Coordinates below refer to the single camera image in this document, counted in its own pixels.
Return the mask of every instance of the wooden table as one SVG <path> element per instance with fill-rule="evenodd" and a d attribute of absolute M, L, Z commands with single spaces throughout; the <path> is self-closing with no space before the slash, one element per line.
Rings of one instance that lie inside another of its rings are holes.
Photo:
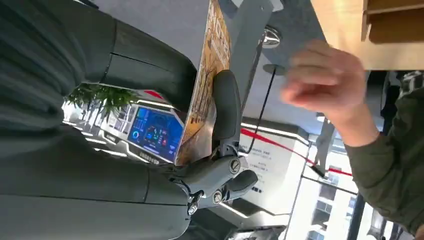
<path fill-rule="evenodd" d="M 311 3 L 327 42 L 358 56 L 367 70 L 424 70 L 424 42 L 361 41 L 364 0 L 311 0 Z"/>

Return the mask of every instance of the digital dashboard screen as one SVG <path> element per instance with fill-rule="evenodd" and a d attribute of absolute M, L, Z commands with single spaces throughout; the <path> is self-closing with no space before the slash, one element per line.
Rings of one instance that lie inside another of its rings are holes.
<path fill-rule="evenodd" d="M 140 106 L 128 141 L 174 162 L 182 134 L 183 126 L 174 115 Z"/>

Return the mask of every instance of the green sleeve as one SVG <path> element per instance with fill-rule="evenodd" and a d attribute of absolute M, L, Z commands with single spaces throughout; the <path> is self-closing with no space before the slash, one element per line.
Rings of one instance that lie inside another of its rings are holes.
<path fill-rule="evenodd" d="M 423 89 L 396 102 L 388 136 L 346 151 L 353 180 L 365 200 L 390 221 L 415 234 L 424 224 Z"/>

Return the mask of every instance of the person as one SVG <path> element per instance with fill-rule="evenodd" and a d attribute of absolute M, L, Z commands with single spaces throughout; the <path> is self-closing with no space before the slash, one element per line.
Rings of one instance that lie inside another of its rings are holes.
<path fill-rule="evenodd" d="M 385 218 L 424 240 L 423 75 L 404 76 L 397 115 L 380 134 L 365 103 L 366 75 L 354 55 L 314 40 L 290 60 L 284 102 L 324 113 L 345 144 L 353 180 L 364 199 Z"/>

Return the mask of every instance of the green leaves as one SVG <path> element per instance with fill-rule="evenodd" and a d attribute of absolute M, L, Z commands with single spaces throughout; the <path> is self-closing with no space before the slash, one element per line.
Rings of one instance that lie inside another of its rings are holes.
<path fill-rule="evenodd" d="M 65 97 L 65 101 L 79 108 L 86 107 L 88 111 L 103 103 L 101 111 L 107 120 L 111 113 L 117 116 L 122 107 L 131 104 L 131 101 L 136 99 L 136 95 L 128 89 L 87 83 L 82 83 L 69 96 Z"/>

